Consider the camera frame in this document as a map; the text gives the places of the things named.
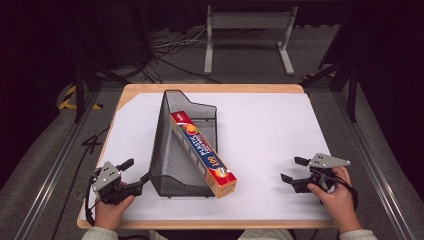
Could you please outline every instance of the metal frame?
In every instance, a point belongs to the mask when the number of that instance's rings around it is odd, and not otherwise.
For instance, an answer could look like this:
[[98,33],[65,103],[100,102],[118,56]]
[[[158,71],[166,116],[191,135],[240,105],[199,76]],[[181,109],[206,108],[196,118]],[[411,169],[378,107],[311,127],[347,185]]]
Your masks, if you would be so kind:
[[[90,106],[93,106],[95,103],[99,92],[91,92],[88,96],[85,109],[89,109]],[[31,209],[28,211],[27,216],[25,217],[19,231],[16,233],[15,240],[25,240],[30,239],[31,234],[37,225],[38,220],[41,217],[41,214],[46,207],[50,196],[53,193],[53,190],[56,187],[57,182],[63,172],[63,169],[66,166],[66,162],[68,161],[68,156],[72,147],[74,146],[75,139],[80,133],[82,126],[84,125],[90,111],[85,111],[82,113],[81,118],[78,122],[76,122],[71,131],[69,132],[66,141],[60,150],[59,155],[57,156],[52,168],[50,169],[49,174],[47,175],[46,180],[41,185],[40,190],[38,191],[38,195],[35,198]]]
[[287,75],[294,75],[293,66],[287,53],[291,31],[296,19],[297,7],[292,7],[291,12],[213,12],[212,7],[208,6],[207,17],[207,46],[205,56],[204,74],[212,74],[213,42],[212,29],[231,29],[231,28],[274,28],[284,29],[284,39],[277,42],[278,51],[283,60]]
[[364,157],[365,169],[368,171],[368,175],[371,178],[372,183],[377,191],[378,196],[385,208],[387,215],[392,222],[393,228],[395,229],[399,239],[415,240],[417,239],[415,234],[409,228],[406,219],[403,216],[402,210],[396,200],[395,195],[386,180],[380,167],[375,163],[375,160],[367,147],[364,136],[362,135],[359,126],[352,121],[350,113],[346,110],[346,101],[341,92],[333,93],[334,99],[343,113],[343,117],[348,124],[351,133],[353,134],[361,153]]

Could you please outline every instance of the finger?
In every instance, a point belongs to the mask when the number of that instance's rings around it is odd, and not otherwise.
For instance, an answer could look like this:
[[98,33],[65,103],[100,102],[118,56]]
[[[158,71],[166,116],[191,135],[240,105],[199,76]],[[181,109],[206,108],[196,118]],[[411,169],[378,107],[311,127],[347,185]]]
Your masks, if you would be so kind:
[[345,182],[347,182],[350,186],[352,186],[352,183],[350,181],[350,175],[349,172],[347,171],[347,169],[345,167],[336,167],[333,168],[333,173],[343,179]]
[[324,202],[324,199],[327,197],[328,193],[313,183],[309,183],[307,187],[313,194],[315,194],[321,201]]
[[119,203],[119,209],[124,212],[127,208],[134,202],[135,197],[133,195],[129,195],[125,198],[121,203]]

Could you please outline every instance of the wire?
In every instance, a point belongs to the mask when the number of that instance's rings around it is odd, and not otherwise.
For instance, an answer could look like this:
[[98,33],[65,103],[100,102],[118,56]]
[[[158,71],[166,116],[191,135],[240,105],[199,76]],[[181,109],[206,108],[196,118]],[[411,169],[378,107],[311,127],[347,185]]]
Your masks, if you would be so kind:
[[195,72],[190,72],[190,71],[188,71],[188,70],[182,69],[182,68],[177,67],[177,66],[175,66],[174,64],[172,64],[172,63],[170,63],[170,62],[167,62],[167,61],[165,61],[165,60],[163,60],[163,59],[161,59],[161,58],[155,57],[155,59],[157,59],[157,60],[159,60],[159,61],[161,61],[161,62],[164,62],[164,63],[166,63],[166,64],[168,64],[168,65],[170,65],[170,66],[172,66],[172,67],[175,67],[175,68],[177,68],[177,69],[179,69],[179,70],[181,70],[181,71],[183,71],[183,72],[186,72],[186,73],[189,73],[189,74],[192,74],[192,75],[195,75],[195,76],[198,76],[198,77],[204,78],[204,79],[206,79],[206,80],[209,80],[209,81],[212,81],[212,82],[220,83],[220,84],[221,84],[221,82],[220,82],[220,81],[218,81],[218,80],[215,80],[215,79],[210,78],[210,77],[203,76],[203,75],[198,74],[198,73],[195,73]]
[[334,176],[334,177],[330,177],[328,175],[325,175],[315,169],[310,169],[311,171],[320,174],[321,176],[324,175],[325,179],[330,179],[333,180],[341,185],[343,185],[344,187],[346,187],[347,190],[349,190],[349,192],[352,194],[352,199],[353,199],[353,208],[356,209],[358,208],[358,192],[355,190],[355,188],[353,188],[352,186],[349,185],[349,183],[347,183],[345,180],[343,180],[342,178],[338,177],[338,176]]
[[203,29],[202,31],[200,31],[199,33],[197,33],[197,35],[194,36],[192,39],[182,39],[182,40],[175,41],[175,42],[169,42],[169,43],[162,44],[162,45],[159,45],[159,46],[154,46],[153,49],[168,47],[168,46],[172,46],[172,45],[180,45],[180,44],[186,46],[187,44],[189,44],[191,42],[203,42],[203,43],[206,43],[205,41],[197,40],[197,38],[199,38],[201,35],[203,35],[203,33],[205,31],[206,31],[206,28]]
[[146,240],[150,239],[150,238],[143,236],[143,235],[130,235],[130,236],[126,236],[126,237],[118,236],[119,240],[128,240],[128,239],[134,239],[134,238],[141,238],[141,239],[146,239]]
[[315,237],[316,237],[316,236],[317,236],[317,234],[318,234],[318,231],[319,231],[319,229],[315,229],[315,230],[314,230],[314,232],[312,233],[311,238],[310,238],[309,240],[314,240],[314,239],[315,239]]
[[155,69],[155,67],[153,67],[153,65],[152,64],[150,64],[149,63],[149,66],[152,68],[152,70],[153,70],[153,72],[156,74],[156,76],[157,77],[155,77],[152,73],[150,73],[147,69],[146,69],[146,72],[147,73],[149,73],[153,78],[155,78],[156,80],[158,80],[160,83],[163,83],[162,82],[162,79],[161,79],[161,77],[160,77],[160,74],[158,73],[158,72],[156,72],[156,69]]
[[100,200],[97,200],[94,204],[93,204],[93,206],[90,208],[90,210],[93,210],[93,208],[97,205],[97,203],[99,203],[100,202]]
[[179,46],[178,44],[176,44],[175,46],[169,46],[168,50],[166,52],[164,51],[154,51],[154,53],[160,53],[162,54],[161,57],[166,56],[166,55],[175,55],[177,53],[179,53],[181,50],[183,50],[186,47],[190,47],[193,46],[196,43],[192,43],[190,45],[183,45],[183,46]]
[[156,84],[156,82],[147,73],[145,73],[144,71],[141,72],[144,74],[145,78],[148,78],[152,83]]
[[90,144],[90,145],[88,145],[88,146],[87,146],[87,148],[85,149],[85,151],[84,151],[84,153],[83,153],[82,157],[80,158],[80,161],[79,161],[79,163],[78,163],[78,166],[77,166],[77,168],[76,168],[76,170],[75,170],[75,172],[74,172],[74,176],[73,176],[73,178],[72,178],[71,186],[70,186],[69,191],[68,191],[68,193],[67,193],[67,195],[66,195],[65,203],[63,204],[63,206],[62,206],[62,210],[60,211],[60,214],[59,214],[59,218],[58,218],[58,220],[56,221],[56,226],[55,226],[55,228],[54,228],[53,235],[52,235],[52,238],[51,238],[52,240],[54,240],[54,239],[55,239],[55,237],[56,237],[57,231],[58,231],[58,229],[59,229],[60,222],[62,221],[62,217],[63,217],[63,214],[64,214],[64,212],[65,212],[66,205],[68,204],[69,196],[71,195],[71,192],[72,192],[72,189],[73,189],[73,187],[74,187],[74,184],[75,184],[76,178],[77,178],[77,176],[78,176],[79,169],[81,168],[82,161],[84,160],[85,156],[87,155],[88,150],[89,150],[90,148],[94,148],[95,143],[97,142],[97,139],[98,139],[98,138],[99,138],[99,137],[100,137],[100,136],[101,136],[104,132],[106,132],[108,129],[109,129],[109,127],[105,128],[105,129],[104,129],[103,131],[101,131],[98,135],[94,135],[94,140],[91,142],[91,144]]
[[[135,75],[139,74],[141,71],[143,71],[143,69],[146,67],[146,65],[147,65],[147,61],[145,63],[143,63],[142,65],[140,65],[139,67],[137,67],[135,70],[128,72],[128,73],[124,73],[122,75],[118,75],[118,76],[128,80],[129,78],[132,78]],[[115,81],[114,79],[111,79],[110,77],[107,77],[107,76],[99,76],[99,75],[97,75],[97,76],[102,81]]]

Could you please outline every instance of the person's hand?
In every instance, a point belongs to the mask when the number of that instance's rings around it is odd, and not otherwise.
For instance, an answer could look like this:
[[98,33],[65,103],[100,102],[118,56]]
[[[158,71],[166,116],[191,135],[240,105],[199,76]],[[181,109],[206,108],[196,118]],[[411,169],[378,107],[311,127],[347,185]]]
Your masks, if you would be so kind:
[[94,226],[114,231],[121,223],[122,214],[134,199],[135,197],[130,195],[118,205],[104,204],[102,201],[99,201],[96,205]]
[[[333,168],[333,172],[336,176],[346,181],[349,186],[352,186],[349,173],[345,167]],[[362,229],[355,213],[352,194],[345,186],[339,183],[334,186],[335,190],[327,193],[315,184],[308,184],[309,190],[321,200],[328,213],[336,220],[340,234]]]

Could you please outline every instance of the black mesh file organizer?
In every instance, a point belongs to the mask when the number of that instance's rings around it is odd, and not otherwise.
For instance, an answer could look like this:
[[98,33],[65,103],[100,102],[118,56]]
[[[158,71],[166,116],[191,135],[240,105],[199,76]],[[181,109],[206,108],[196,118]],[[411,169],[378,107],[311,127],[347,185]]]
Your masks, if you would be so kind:
[[173,132],[170,113],[185,111],[211,146],[217,149],[216,107],[192,103],[180,90],[163,94],[150,163],[150,181],[162,197],[214,196],[204,176]]

